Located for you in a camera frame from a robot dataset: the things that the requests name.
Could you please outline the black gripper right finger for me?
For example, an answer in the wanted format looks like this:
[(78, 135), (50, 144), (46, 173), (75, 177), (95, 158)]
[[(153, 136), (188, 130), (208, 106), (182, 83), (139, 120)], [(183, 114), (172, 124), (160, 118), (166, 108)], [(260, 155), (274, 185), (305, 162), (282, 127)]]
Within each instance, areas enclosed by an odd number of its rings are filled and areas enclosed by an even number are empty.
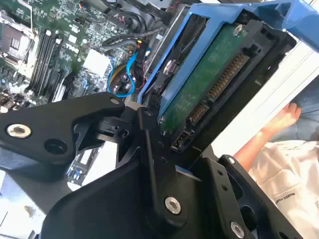
[(201, 157), (196, 174), (204, 183), (216, 239), (301, 238), (235, 158)]

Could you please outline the person's bare hand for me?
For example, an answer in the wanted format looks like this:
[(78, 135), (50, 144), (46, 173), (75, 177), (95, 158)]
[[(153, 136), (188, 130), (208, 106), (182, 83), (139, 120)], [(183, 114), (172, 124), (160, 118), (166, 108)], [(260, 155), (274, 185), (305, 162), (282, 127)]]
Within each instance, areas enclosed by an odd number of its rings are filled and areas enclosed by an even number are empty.
[(262, 135), (271, 137), (282, 130), (295, 124), (302, 109), (296, 103), (287, 104), (280, 112), (278, 112), (261, 130)]

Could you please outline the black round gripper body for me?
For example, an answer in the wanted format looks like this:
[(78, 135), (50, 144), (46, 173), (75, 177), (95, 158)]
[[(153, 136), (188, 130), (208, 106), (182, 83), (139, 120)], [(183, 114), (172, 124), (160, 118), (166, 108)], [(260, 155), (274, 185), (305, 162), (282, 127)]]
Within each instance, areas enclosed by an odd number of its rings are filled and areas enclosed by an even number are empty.
[(207, 205), (203, 182), (178, 170), (186, 224), (158, 231), (148, 222), (140, 183), (141, 165), (131, 162), (59, 200), (47, 214), (43, 239), (215, 239), (214, 211)]

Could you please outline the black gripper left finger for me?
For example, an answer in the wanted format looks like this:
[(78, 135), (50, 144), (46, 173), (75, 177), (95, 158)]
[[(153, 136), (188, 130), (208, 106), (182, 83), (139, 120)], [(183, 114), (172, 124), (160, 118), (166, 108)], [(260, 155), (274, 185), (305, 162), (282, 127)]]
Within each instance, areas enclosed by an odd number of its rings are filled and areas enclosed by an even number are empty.
[(120, 165), (138, 157), (148, 220), (155, 227), (182, 227), (187, 212), (156, 114), (142, 105), (127, 106), (110, 93), (2, 114), (0, 166), (54, 181), (64, 176), (76, 155), (107, 141), (118, 145)]

